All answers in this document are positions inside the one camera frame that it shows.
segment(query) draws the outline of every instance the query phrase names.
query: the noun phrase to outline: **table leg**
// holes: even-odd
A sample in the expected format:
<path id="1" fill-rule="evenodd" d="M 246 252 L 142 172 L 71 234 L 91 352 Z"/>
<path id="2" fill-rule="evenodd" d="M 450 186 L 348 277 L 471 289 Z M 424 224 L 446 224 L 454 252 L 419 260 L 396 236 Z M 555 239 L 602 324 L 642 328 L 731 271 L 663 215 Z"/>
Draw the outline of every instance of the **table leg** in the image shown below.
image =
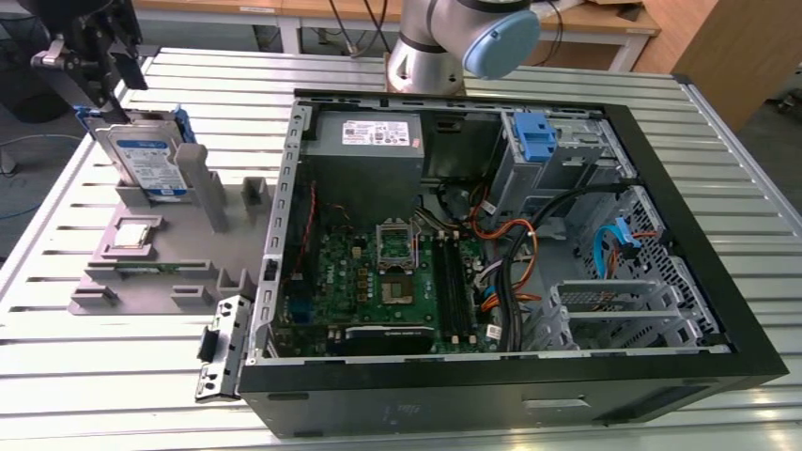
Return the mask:
<path id="1" fill-rule="evenodd" d="M 278 30 L 280 31 L 283 52 L 286 54 L 302 54 L 300 20 L 298 17 L 278 16 Z"/>
<path id="2" fill-rule="evenodd" d="M 631 71 L 647 42 L 649 35 L 627 35 L 627 42 L 622 45 L 621 49 L 618 49 L 618 54 L 615 54 L 609 70 L 613 72 Z"/>

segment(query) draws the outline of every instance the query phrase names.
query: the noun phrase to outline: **motherboard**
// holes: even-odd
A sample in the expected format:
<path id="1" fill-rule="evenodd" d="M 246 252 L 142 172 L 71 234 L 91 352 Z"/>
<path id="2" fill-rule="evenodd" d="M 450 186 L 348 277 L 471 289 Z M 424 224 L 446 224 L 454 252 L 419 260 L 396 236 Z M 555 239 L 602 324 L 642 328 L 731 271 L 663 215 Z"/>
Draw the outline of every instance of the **motherboard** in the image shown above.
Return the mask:
<path id="1" fill-rule="evenodd" d="M 288 290 L 280 354 L 486 351 L 470 286 L 481 262 L 479 241 L 402 222 L 323 235 L 312 288 Z"/>

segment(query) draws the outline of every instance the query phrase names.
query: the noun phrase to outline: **ram slot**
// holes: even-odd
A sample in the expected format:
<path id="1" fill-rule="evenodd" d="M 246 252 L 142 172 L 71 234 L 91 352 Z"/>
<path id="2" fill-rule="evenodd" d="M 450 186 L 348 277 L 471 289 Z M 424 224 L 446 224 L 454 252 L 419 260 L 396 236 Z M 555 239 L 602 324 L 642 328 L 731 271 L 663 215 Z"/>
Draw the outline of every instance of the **ram slot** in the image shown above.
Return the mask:
<path id="1" fill-rule="evenodd" d="M 435 248 L 435 283 L 438 284 L 442 337 L 452 343 L 459 343 L 461 337 L 473 336 L 459 242 L 438 241 Z"/>
<path id="2" fill-rule="evenodd" d="M 457 334 L 455 319 L 451 316 L 451 284 L 448 283 L 448 265 L 446 256 L 446 241 L 436 240 L 432 246 L 432 264 L 435 275 L 435 290 L 438 291 L 438 314 L 440 317 L 440 335 L 451 340 Z"/>
<path id="3" fill-rule="evenodd" d="M 459 336 L 470 337 L 473 335 L 473 324 L 470 314 L 470 304 L 467 299 L 467 292 L 465 288 L 465 266 L 463 256 L 461 254 L 461 243 L 451 241 L 447 246 L 448 261 L 451 262 L 451 273 L 448 274 L 448 280 L 452 285 L 454 293 L 454 313 L 459 320 L 458 331 Z"/>

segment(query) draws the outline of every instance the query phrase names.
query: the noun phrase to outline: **slotted metal table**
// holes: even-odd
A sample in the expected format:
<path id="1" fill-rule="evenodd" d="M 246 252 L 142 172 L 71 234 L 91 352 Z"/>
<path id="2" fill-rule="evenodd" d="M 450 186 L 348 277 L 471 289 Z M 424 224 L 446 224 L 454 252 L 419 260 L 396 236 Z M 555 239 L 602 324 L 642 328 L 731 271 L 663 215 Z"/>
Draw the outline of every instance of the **slotted metal table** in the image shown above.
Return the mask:
<path id="1" fill-rule="evenodd" d="M 224 182 L 276 179 L 296 87 L 383 90 L 379 59 L 163 49 L 126 106 L 180 103 Z M 693 86 L 663 75 L 521 69 L 471 96 L 627 105 L 791 374 L 645 425 L 280 441 L 242 402 L 196 405 L 208 316 L 74 317 L 118 174 L 86 138 L 0 271 L 0 448 L 790 450 L 802 443 L 802 221 Z"/>

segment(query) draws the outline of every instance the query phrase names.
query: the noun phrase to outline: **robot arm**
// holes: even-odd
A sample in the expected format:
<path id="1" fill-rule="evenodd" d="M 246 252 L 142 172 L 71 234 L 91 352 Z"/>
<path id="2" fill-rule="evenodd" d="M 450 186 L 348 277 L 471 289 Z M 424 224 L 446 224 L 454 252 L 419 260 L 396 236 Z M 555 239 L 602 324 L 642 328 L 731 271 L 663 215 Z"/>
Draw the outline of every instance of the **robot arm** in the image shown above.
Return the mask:
<path id="1" fill-rule="evenodd" d="M 17 0 L 41 19 L 51 48 L 31 64 L 64 100 L 128 123 L 114 96 L 114 74 L 147 89 L 136 64 L 142 32 L 132 0 Z M 541 24 L 531 0 L 406 0 L 400 39 L 387 79 L 398 92 L 455 94 L 463 69 L 490 79 L 507 75 L 530 55 Z"/>
<path id="2" fill-rule="evenodd" d="M 483 79 L 505 77 L 541 36 L 530 5 L 531 0 L 406 0 L 387 65 L 392 90 L 455 94 L 463 69 Z"/>
<path id="3" fill-rule="evenodd" d="M 31 60 L 64 100 L 100 110 L 112 123 L 128 117 L 114 96 L 114 74 L 147 89 L 136 59 L 142 32 L 131 0 L 17 0 L 51 34 L 51 48 Z"/>

